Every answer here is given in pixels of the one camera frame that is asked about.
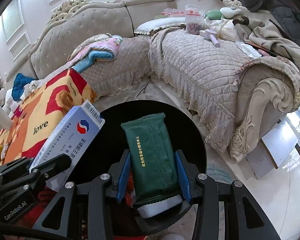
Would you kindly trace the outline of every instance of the ornate sofa armrest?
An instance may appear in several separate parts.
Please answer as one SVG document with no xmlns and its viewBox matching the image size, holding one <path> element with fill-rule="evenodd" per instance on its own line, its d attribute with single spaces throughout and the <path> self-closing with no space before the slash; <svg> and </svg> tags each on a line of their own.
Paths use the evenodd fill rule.
<svg viewBox="0 0 300 240">
<path fill-rule="evenodd" d="M 280 79 L 263 79 L 253 90 L 245 119 L 230 140 L 229 153 L 234 162 L 241 161 L 257 146 L 261 119 L 266 105 L 270 102 L 282 113 L 293 109 L 293 93 Z"/>
</svg>

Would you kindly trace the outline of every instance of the folded blanket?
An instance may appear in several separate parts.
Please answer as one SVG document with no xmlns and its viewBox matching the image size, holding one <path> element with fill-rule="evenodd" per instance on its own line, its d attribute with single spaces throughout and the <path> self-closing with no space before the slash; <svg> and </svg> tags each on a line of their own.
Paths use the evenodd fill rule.
<svg viewBox="0 0 300 240">
<path fill-rule="evenodd" d="M 20 97 L 20 100 L 24 101 L 33 91 L 35 91 L 41 80 L 32 80 L 29 84 L 26 84 L 23 89 L 23 94 Z"/>
<path fill-rule="evenodd" d="M 106 59 L 104 57 L 97 58 L 97 60 L 99 61 L 114 60 L 118 54 L 119 46 L 122 40 L 123 38 L 121 36 L 114 35 L 112 36 L 112 38 L 91 43 L 88 46 L 86 46 L 83 50 L 81 50 L 72 60 L 68 61 L 65 64 L 65 66 L 66 68 L 71 68 L 78 61 L 84 59 L 92 50 L 108 51 L 113 55 L 111 59 Z"/>
<path fill-rule="evenodd" d="M 89 54 L 82 60 L 78 61 L 72 68 L 77 71 L 78 73 L 81 73 L 88 67 L 90 67 L 94 60 L 99 61 L 106 61 L 106 60 L 113 60 L 113 54 L 109 51 L 105 50 L 92 50 L 89 52 Z"/>
</svg>

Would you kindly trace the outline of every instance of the blue gripper pad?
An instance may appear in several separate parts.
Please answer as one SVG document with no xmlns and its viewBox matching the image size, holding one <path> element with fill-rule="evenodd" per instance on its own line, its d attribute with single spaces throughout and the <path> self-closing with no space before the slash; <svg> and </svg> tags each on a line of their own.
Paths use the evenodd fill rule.
<svg viewBox="0 0 300 240">
<path fill-rule="evenodd" d="M 182 161 L 180 159 L 178 152 L 175 152 L 174 158 L 176 159 L 176 163 L 177 163 L 179 184 L 180 184 L 183 198 L 185 198 L 187 202 L 190 203 L 191 201 L 190 182 L 186 174 L 186 170 L 182 165 Z"/>
<path fill-rule="evenodd" d="M 126 158 L 126 161 L 124 162 L 119 181 L 118 181 L 118 192 L 117 192 L 117 202 L 120 203 L 121 200 L 124 198 L 124 194 L 127 189 L 128 179 L 130 175 L 130 169 L 131 169 L 131 160 L 130 160 L 130 153 L 128 153 L 128 156 Z"/>
</svg>

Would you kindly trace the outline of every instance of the blue and red logo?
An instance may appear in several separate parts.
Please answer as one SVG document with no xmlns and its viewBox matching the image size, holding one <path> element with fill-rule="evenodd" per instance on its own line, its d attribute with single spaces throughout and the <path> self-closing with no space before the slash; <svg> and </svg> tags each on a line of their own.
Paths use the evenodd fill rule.
<svg viewBox="0 0 300 240">
<path fill-rule="evenodd" d="M 85 134 L 89 131 L 89 123 L 86 120 L 81 120 L 77 124 L 77 130 L 81 134 Z"/>
</svg>

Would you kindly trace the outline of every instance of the green plush toy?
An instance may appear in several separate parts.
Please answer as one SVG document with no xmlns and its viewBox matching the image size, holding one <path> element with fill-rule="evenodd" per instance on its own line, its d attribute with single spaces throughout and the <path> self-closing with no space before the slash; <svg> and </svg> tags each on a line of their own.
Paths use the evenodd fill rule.
<svg viewBox="0 0 300 240">
<path fill-rule="evenodd" d="M 222 16 L 220 10 L 210 10 L 204 15 L 207 20 L 220 20 Z"/>
</svg>

